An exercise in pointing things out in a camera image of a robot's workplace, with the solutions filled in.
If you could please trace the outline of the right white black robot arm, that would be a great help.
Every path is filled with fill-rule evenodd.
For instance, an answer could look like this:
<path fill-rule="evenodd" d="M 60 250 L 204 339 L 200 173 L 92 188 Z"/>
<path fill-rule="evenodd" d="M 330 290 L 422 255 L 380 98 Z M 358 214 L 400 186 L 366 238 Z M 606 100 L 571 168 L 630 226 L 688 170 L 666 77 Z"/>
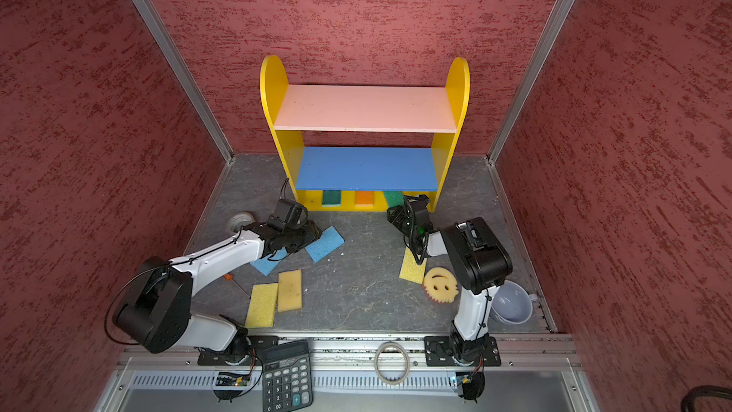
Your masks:
<path fill-rule="evenodd" d="M 388 221 L 405 244 L 400 277 L 422 285 L 434 303 L 459 304 L 446 337 L 424 339 L 427 364 L 499 366 L 496 340 L 489 334 L 495 297 L 513 263 L 481 217 L 437 230 L 429 217 L 428 196 L 404 196 L 392 202 Z"/>

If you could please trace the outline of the dark green scouring sponge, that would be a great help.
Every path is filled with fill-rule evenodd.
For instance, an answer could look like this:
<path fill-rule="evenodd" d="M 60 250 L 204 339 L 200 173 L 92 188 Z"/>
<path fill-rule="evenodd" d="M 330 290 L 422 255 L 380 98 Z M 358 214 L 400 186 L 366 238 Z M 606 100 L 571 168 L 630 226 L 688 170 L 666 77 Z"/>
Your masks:
<path fill-rule="evenodd" d="M 334 191 L 334 190 L 323 191 L 321 205 L 323 207 L 341 206 L 341 191 Z"/>

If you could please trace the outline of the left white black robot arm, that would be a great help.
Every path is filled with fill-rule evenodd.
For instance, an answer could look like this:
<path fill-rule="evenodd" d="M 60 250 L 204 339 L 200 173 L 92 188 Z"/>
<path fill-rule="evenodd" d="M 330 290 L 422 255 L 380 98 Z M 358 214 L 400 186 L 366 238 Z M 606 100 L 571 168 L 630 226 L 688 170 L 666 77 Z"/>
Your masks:
<path fill-rule="evenodd" d="M 193 297 L 243 265 L 297 253 L 321 236 L 302 204 L 282 198 L 266 221 L 239 222 L 228 240 L 169 261 L 146 259 L 114 299 L 117 307 L 108 310 L 105 322 L 152 354 L 192 347 L 223 364 L 251 362 L 254 349 L 245 326 L 192 311 Z"/>

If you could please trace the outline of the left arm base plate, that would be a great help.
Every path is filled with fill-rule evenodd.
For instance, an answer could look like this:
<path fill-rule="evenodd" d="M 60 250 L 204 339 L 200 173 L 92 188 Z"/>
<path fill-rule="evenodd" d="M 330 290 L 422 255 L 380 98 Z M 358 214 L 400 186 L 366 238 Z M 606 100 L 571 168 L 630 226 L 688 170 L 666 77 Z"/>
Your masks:
<path fill-rule="evenodd" d="M 236 339 L 234 349 L 224 352 L 215 352 L 209 349 L 199 349 L 197 364 L 200 366 L 249 366 L 255 356 L 278 344 L 279 337 L 250 335 L 244 341 L 243 338 Z"/>

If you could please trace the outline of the bright green sponge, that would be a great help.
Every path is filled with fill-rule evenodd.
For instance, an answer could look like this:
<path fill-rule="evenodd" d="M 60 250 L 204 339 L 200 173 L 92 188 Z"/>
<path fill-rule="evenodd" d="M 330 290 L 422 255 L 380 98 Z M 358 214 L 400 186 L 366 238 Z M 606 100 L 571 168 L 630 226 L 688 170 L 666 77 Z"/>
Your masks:
<path fill-rule="evenodd" d="M 384 191 L 383 196 L 388 208 L 402 206 L 403 194 L 398 191 Z"/>

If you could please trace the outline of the orange sponge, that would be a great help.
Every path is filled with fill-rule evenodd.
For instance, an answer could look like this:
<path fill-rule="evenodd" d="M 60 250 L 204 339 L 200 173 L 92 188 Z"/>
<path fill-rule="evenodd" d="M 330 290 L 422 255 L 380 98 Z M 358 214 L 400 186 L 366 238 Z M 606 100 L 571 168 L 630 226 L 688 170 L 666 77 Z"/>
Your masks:
<path fill-rule="evenodd" d="M 375 193 L 372 191 L 356 191 L 356 207 L 372 207 L 375 204 Z"/>

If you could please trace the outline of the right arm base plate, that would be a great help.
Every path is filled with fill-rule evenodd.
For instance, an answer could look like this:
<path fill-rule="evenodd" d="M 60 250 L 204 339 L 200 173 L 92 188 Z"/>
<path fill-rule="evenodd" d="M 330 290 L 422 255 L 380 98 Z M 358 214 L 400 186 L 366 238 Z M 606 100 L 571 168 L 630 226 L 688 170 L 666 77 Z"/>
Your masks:
<path fill-rule="evenodd" d="M 424 338 L 425 359 L 428 366 L 485 367 L 501 366 L 497 340 L 484 336 L 476 341 L 463 341 L 459 334 L 450 337 Z"/>

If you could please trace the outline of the tan yellow sponge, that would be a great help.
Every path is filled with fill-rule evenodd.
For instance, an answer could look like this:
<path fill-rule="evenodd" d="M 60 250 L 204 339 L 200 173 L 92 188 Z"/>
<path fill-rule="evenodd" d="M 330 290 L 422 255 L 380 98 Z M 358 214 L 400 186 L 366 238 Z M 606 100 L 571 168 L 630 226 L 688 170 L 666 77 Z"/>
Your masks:
<path fill-rule="evenodd" d="M 278 275 L 278 313 L 300 310 L 302 298 L 302 271 L 282 272 Z"/>

